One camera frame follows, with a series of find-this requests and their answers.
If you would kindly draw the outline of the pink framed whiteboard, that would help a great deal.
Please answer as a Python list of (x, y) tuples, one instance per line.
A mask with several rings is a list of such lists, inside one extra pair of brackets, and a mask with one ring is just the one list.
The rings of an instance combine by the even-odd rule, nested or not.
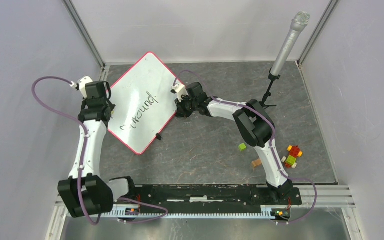
[(108, 131), (141, 155), (176, 113), (175, 74), (149, 51), (111, 86)]

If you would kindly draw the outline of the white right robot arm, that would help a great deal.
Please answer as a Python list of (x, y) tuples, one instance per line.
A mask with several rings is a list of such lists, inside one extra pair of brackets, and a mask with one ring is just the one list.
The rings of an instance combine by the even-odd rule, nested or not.
[(293, 182), (281, 165), (275, 145), (275, 126), (259, 101), (231, 102), (208, 96), (199, 82), (188, 86), (175, 83), (171, 92), (176, 95), (176, 116), (188, 118), (194, 112), (208, 117), (232, 120), (243, 140), (255, 149), (263, 165), (269, 199), (282, 204), (289, 198)]

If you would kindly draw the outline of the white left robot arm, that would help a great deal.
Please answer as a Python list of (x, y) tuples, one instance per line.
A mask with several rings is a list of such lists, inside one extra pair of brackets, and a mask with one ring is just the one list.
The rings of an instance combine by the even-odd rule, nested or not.
[(84, 77), (75, 84), (82, 94), (79, 144), (74, 164), (66, 180), (57, 190), (73, 218), (109, 213), (119, 199), (131, 204), (138, 198), (130, 176), (118, 177), (105, 183), (100, 178), (100, 160), (105, 135), (115, 109), (112, 92), (106, 81)]

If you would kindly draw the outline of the green toy cube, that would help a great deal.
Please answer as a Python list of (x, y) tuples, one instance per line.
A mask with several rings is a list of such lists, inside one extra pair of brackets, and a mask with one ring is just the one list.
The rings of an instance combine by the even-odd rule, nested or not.
[(238, 146), (238, 149), (239, 149), (241, 152), (244, 151), (246, 148), (247, 148), (247, 146), (246, 146), (244, 143), (241, 143), (241, 144)]

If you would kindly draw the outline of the black microphone tripod stand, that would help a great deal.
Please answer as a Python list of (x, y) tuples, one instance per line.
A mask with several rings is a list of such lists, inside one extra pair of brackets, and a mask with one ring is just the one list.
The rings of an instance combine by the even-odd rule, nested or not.
[(256, 101), (255, 99), (250, 100), (249, 102), (246, 102), (245, 105), (243, 104), (238, 104), (237, 106), (240, 108), (246, 108), (246, 109), (253, 109), (253, 110), (266, 110), (267, 108), (270, 107), (276, 107), (276, 104), (269, 104), (266, 105), (267, 99), (272, 95), (270, 90), (273, 86), (273, 83), (278, 80), (281, 76), (280, 75), (272, 75), (271, 72), (269, 72), (268, 79), (270, 80), (270, 84), (266, 90), (266, 93), (264, 94), (263, 98), (261, 101)]

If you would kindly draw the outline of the brown wooden block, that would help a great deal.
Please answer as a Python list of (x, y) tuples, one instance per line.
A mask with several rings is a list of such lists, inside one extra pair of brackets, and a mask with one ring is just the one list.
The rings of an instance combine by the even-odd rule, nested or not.
[(262, 165), (262, 161), (259, 158), (257, 160), (254, 160), (251, 162), (251, 166), (253, 169), (255, 169), (256, 167), (261, 166), (261, 165)]

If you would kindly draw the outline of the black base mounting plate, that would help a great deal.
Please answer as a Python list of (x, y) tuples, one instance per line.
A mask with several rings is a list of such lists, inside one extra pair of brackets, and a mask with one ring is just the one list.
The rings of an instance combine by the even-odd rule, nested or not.
[(143, 184), (129, 199), (141, 202), (141, 214), (257, 214), (262, 206), (301, 205), (300, 190), (293, 187), (284, 199), (274, 197), (265, 184)]

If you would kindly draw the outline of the red green toy car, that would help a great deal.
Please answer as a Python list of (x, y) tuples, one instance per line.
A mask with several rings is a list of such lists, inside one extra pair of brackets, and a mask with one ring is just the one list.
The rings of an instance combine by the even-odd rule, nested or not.
[(288, 155), (282, 157), (281, 162), (286, 168), (295, 169), (297, 166), (297, 158), (301, 157), (303, 152), (298, 145), (289, 145), (286, 150), (288, 151)]

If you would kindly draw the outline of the silver microphone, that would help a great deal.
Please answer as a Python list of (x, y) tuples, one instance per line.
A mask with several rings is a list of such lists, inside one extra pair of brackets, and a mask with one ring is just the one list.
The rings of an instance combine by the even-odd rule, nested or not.
[(291, 20), (290, 30), (273, 64), (273, 67), (270, 70), (270, 74), (272, 76), (278, 76), (280, 74), (280, 71), (292, 52), (300, 34), (307, 27), (310, 17), (311, 15), (308, 12), (300, 11)]

